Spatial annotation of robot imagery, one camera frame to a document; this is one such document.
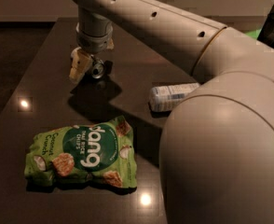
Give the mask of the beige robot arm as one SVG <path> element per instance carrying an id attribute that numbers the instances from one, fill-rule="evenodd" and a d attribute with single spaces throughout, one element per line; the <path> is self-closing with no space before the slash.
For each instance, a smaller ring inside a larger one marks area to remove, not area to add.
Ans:
<path id="1" fill-rule="evenodd" d="M 274 49 L 156 0 L 73 1 L 86 52 L 119 26 L 199 83 L 160 139 L 168 224 L 274 224 Z"/>

